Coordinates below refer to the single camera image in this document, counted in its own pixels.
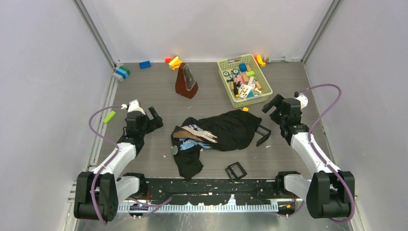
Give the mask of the black printed t-shirt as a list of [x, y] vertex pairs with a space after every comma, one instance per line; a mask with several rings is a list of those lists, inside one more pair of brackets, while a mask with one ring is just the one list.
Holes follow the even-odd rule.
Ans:
[[252, 142], [262, 118], [242, 110], [233, 110], [208, 118], [188, 117], [171, 134], [173, 155], [179, 175], [191, 180], [203, 169], [200, 152], [214, 149], [221, 152], [242, 150]]

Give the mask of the black square jewellery box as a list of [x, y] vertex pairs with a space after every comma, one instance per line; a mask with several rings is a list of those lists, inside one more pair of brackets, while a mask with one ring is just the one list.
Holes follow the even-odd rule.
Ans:
[[235, 162], [225, 168], [231, 182], [239, 182], [243, 177], [247, 176], [247, 172], [239, 162]]

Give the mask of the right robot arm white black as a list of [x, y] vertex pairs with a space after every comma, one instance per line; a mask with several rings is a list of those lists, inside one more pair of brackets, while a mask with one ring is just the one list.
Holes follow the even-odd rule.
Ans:
[[338, 222], [351, 218], [355, 211], [355, 178], [350, 171], [342, 171], [319, 147], [309, 127], [301, 122], [302, 109], [308, 99], [299, 94], [284, 98], [277, 94], [264, 105], [267, 113], [279, 125], [280, 134], [301, 157], [312, 179], [305, 179], [297, 171], [281, 171], [275, 177], [275, 193], [280, 197], [295, 195], [302, 199], [313, 218], [329, 218]]

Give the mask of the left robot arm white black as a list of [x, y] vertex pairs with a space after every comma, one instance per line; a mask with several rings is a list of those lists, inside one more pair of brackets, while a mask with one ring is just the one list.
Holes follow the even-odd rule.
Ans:
[[120, 174], [134, 160], [144, 146], [144, 137], [163, 126], [163, 120], [154, 107], [149, 107], [149, 118], [139, 106], [123, 105], [127, 110], [122, 136], [113, 142], [114, 150], [92, 171], [81, 172], [76, 180], [74, 216], [77, 219], [112, 221], [118, 206], [130, 195], [142, 199], [148, 187], [138, 176]]

